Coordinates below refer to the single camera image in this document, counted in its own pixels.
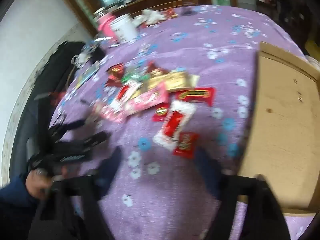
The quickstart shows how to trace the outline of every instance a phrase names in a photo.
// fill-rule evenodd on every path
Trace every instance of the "red wrapper with gold trim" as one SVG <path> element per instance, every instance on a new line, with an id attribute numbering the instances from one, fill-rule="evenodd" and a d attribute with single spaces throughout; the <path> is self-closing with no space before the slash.
<path id="1" fill-rule="evenodd" d="M 119 63 L 108 68 L 108 80 L 105 84 L 106 87 L 122 87 L 121 79 L 124 75 L 124 64 Z"/>
<path id="2" fill-rule="evenodd" d="M 187 159 L 194 158 L 194 151 L 196 147 L 196 141 L 199 135 L 194 132 L 181 132 L 179 135 L 179 142 L 176 149 L 173 151 L 173 155 L 177 155 Z"/>
<path id="3" fill-rule="evenodd" d="M 188 102 L 174 100 L 170 106 L 170 112 L 163 126 L 153 137 L 153 141 L 170 151 L 177 146 L 179 134 L 191 116 L 196 111 L 196 106 Z"/>
<path id="4" fill-rule="evenodd" d="M 193 103 L 206 102 L 208 106 L 212 106 L 215 91 L 214 88 L 193 88 L 177 92 L 176 99 Z"/>
<path id="5" fill-rule="evenodd" d="M 150 77 L 168 74 L 169 72 L 170 71 L 167 69 L 157 67 L 154 61 L 150 61 L 148 63 L 148 68 L 146 71 L 146 73 L 150 74 Z"/>
<path id="6" fill-rule="evenodd" d="M 164 121 L 169 112 L 169 103 L 162 103 L 157 105 L 157 109 L 155 114 L 152 116 L 153 122 L 161 122 Z"/>

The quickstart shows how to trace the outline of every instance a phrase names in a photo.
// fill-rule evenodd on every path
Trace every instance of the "blue sleeve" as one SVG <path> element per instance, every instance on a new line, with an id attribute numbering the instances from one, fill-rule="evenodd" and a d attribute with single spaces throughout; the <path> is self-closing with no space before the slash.
<path id="1" fill-rule="evenodd" d="M 0 202 L 15 207 L 35 207 L 38 200 L 32 197 L 26 189 L 26 174 L 21 174 L 11 180 L 11 183 L 0 189 Z"/>

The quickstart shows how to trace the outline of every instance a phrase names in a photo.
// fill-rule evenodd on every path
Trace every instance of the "candy wrapper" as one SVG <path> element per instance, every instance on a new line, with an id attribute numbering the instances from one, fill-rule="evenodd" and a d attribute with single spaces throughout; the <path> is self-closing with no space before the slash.
<path id="1" fill-rule="evenodd" d="M 135 114 L 160 103 L 167 103 L 169 94 L 165 88 L 164 82 L 161 82 L 155 88 L 139 95 L 134 99 L 130 99 L 124 106 L 127 115 Z"/>
<path id="2" fill-rule="evenodd" d="M 196 141 L 199 135 L 193 132 L 181 132 L 179 142 L 173 155 L 178 155 L 187 159 L 193 159 L 196 147 Z"/>
<path id="3" fill-rule="evenodd" d="M 108 68 L 107 73 L 109 74 L 108 80 L 105 84 L 106 87 L 121 87 L 121 79 L 124 75 L 124 64 L 119 63 Z"/>
<path id="4" fill-rule="evenodd" d="M 179 134 L 196 111 L 196 106 L 191 103 L 175 100 L 171 103 L 170 112 L 163 126 L 153 137 L 153 141 L 170 151 L 177 146 Z"/>
<path id="5" fill-rule="evenodd" d="M 124 122 L 127 114 L 121 107 L 118 112 L 115 112 L 110 106 L 106 105 L 100 100 L 97 100 L 93 105 L 93 112 L 98 114 L 104 119 L 110 120 L 112 122 Z"/>
<path id="6" fill-rule="evenodd" d="M 206 102 L 208 106 L 212 106 L 214 94 L 214 88 L 193 88 L 177 92 L 176 99 L 193 103 Z"/>
<path id="7" fill-rule="evenodd" d="M 188 74 L 185 71 L 181 71 L 150 78 L 145 83 L 147 86 L 147 90 L 153 89 L 161 81 L 165 82 L 167 91 L 169 93 L 180 90 L 187 90 L 190 88 Z"/>
<path id="8" fill-rule="evenodd" d="M 168 74 L 170 71 L 164 68 L 159 68 L 156 66 L 154 61 L 150 61 L 148 63 L 148 68 L 146 73 L 150 74 L 150 77 L 161 76 L 164 74 Z"/>
<path id="9" fill-rule="evenodd" d="M 155 111 L 155 114 L 152 116 L 153 122 L 164 121 L 168 115 L 169 108 L 170 108 L 169 103 L 162 103 L 162 104 L 157 105 L 157 109 Z"/>
<path id="10" fill-rule="evenodd" d="M 115 111 L 119 111 L 122 108 L 122 105 L 130 99 L 130 97 L 141 87 L 142 83 L 129 80 L 126 82 L 123 87 L 119 90 L 115 99 L 111 102 L 111 106 Z"/>

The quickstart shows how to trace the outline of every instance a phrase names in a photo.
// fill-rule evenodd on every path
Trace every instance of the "pink package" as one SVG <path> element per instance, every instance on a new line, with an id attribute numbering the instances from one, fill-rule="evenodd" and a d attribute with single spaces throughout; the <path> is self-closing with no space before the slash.
<path id="1" fill-rule="evenodd" d="M 124 106 L 127 115 L 135 114 L 160 103 L 168 103 L 169 95 L 164 82 L 159 83 L 155 88 L 130 99 Z"/>
<path id="2" fill-rule="evenodd" d="M 114 109 L 112 109 L 110 106 L 106 105 L 100 100 L 97 100 L 93 105 L 93 112 L 98 114 L 104 119 L 113 121 L 113 122 L 124 122 L 127 113 L 124 111 L 124 109 L 120 109 L 118 112 L 115 113 Z"/>

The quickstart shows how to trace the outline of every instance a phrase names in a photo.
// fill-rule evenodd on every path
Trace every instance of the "white wall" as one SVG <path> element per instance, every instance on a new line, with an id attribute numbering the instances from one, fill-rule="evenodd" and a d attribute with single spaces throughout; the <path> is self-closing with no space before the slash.
<path id="1" fill-rule="evenodd" d="M 75 25 L 79 21 L 62 0 L 15 0 L 0 22 L 0 153 L 21 89 L 44 55 Z M 89 39 L 82 27 L 76 31 Z"/>

